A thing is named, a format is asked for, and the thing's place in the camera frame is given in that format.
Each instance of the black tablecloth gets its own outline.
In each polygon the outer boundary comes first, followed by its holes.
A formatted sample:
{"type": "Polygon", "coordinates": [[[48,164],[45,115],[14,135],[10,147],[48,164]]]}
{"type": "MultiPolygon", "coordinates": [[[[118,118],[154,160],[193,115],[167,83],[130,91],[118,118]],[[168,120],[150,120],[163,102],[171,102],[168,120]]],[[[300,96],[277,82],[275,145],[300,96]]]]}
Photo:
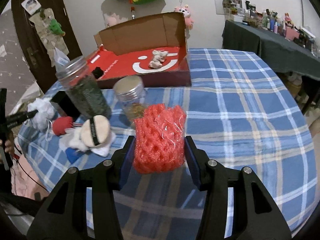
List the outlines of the black tablecloth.
{"type": "Polygon", "coordinates": [[[223,48],[256,53],[275,72],[297,72],[320,81],[320,59],[283,36],[238,22],[226,21],[223,48]]]}

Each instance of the brown door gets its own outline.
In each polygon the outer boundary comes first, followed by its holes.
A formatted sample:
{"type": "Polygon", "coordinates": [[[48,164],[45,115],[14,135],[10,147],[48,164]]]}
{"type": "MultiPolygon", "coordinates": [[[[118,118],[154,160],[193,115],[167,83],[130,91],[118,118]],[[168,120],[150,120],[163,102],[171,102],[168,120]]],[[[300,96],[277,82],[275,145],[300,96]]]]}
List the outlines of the brown door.
{"type": "MultiPolygon", "coordinates": [[[[31,17],[21,6],[24,0],[11,0],[14,25],[23,54],[30,66],[30,71],[37,80],[41,90],[45,93],[57,80],[55,67],[51,67],[51,60],[38,36],[36,29],[29,21],[31,17]]],[[[66,35],[63,37],[70,60],[82,55],[76,37],[65,9],[63,0],[38,0],[42,8],[51,8],[55,19],[61,24],[66,35]]]]}

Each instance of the door handle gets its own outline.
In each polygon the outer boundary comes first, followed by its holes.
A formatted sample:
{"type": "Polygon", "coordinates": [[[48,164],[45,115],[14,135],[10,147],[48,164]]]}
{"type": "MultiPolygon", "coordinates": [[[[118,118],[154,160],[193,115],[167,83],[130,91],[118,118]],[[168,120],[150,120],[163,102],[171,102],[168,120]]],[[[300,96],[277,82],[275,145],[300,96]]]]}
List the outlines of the door handle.
{"type": "Polygon", "coordinates": [[[38,52],[37,49],[35,51],[33,51],[31,47],[27,48],[27,53],[29,55],[31,64],[33,65],[34,68],[38,68],[38,62],[35,57],[35,53],[37,53],[37,52],[38,52]]]}

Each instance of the open box lid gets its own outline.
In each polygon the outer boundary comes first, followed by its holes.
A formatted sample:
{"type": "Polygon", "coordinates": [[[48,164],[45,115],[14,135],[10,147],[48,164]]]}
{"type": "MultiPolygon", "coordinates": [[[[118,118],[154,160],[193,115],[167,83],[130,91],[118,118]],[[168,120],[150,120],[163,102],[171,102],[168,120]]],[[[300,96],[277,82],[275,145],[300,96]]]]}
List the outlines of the open box lid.
{"type": "Polygon", "coordinates": [[[186,44],[183,13],[168,12],[123,22],[94,36],[98,46],[116,55],[160,47],[186,44]]]}

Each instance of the pink bear plush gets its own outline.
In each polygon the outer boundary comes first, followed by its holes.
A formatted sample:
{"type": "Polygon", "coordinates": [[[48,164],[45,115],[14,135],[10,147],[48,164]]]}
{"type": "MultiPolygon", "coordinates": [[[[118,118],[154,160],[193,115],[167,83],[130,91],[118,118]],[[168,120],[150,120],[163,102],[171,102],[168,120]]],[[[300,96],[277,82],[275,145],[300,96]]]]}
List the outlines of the pink bear plush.
{"type": "Polygon", "coordinates": [[[174,11],[183,13],[184,20],[186,22],[186,27],[189,30],[192,30],[194,21],[191,19],[191,13],[188,11],[188,5],[185,5],[184,7],[180,7],[180,8],[176,7],[174,11]]]}

